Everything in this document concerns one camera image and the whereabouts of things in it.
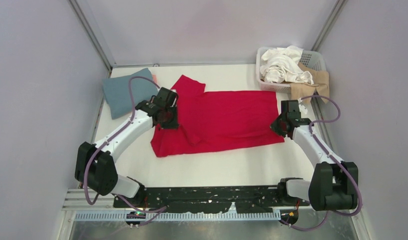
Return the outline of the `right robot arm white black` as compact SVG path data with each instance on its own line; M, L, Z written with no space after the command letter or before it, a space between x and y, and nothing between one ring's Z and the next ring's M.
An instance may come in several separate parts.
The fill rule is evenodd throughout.
M362 208L358 167L334 153L313 129L314 124L309 118L302 117L298 100L281 101L281 112L270 128L299 146L314 171L311 180L297 177L281 179L280 191L286 198L308 202L315 211L354 216Z

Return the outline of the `red t shirt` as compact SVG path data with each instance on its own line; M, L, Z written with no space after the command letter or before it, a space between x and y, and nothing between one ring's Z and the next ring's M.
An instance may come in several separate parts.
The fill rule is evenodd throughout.
M206 91L205 87L185 75L173 85L179 95L179 127L156 127L150 143L158 158L284 142L270 129L279 116L275 92Z

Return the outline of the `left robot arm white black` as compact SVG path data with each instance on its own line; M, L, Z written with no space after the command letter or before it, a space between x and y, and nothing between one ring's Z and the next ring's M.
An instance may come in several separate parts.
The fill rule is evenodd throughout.
M82 143L77 152L75 179L98 194L133 198L140 183L117 173L115 163L142 134L155 126L177 129L177 92L160 88L150 100L139 102L132 116L95 143Z

